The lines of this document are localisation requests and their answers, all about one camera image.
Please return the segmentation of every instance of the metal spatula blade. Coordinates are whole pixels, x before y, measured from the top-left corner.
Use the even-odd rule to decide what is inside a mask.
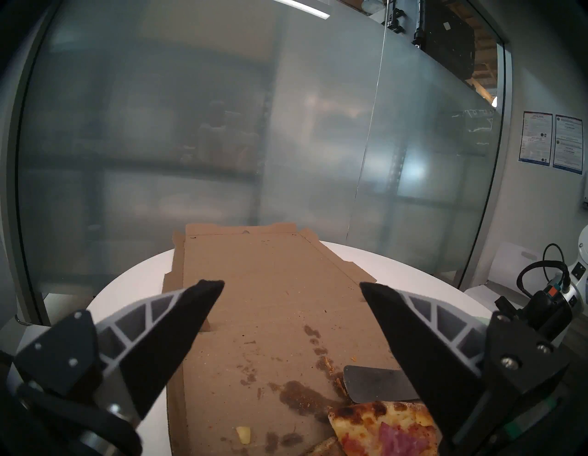
[[[343,368],[343,381],[349,397],[358,404],[419,398],[403,371],[347,365]]]

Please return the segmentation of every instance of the melted cheese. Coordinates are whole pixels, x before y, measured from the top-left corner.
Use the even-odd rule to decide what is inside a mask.
[[[421,426],[433,426],[433,419],[429,412],[423,407],[413,408],[409,404],[405,410],[396,410],[394,402],[383,402],[386,405],[386,414],[376,417],[373,410],[365,410],[361,413],[362,422],[354,424],[346,417],[336,414],[329,414],[329,421],[339,442],[343,446],[347,456],[380,456],[382,444],[379,441],[379,430],[381,423],[395,427],[397,425],[404,431],[408,431],[413,423]],[[435,456],[437,454],[437,438],[434,432],[426,432],[420,436],[429,441],[429,448],[423,450],[419,456]],[[355,440],[361,444],[363,450],[356,448],[356,445],[346,445],[349,440]]]

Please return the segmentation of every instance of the ceiling light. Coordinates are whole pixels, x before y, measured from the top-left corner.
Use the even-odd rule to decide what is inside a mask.
[[[330,14],[322,12],[316,8],[312,8],[311,6],[305,5],[304,3],[296,2],[295,0],[274,0],[278,3],[283,3],[284,5],[291,6],[292,8],[300,9],[301,11],[305,11],[310,14],[314,14],[315,16],[320,17],[321,19],[328,19]]]

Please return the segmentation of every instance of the pizza crust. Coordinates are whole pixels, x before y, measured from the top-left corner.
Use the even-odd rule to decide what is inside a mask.
[[[345,456],[345,452],[337,437],[330,437],[327,440],[322,441],[312,450],[304,453],[304,456]]]

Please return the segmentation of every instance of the pizza box lid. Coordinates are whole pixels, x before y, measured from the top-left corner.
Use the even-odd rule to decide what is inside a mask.
[[[225,281],[168,384],[174,455],[303,454],[334,434],[326,407],[349,403],[343,366],[399,368],[359,288],[375,280],[311,230],[190,224],[172,239],[164,292]]]

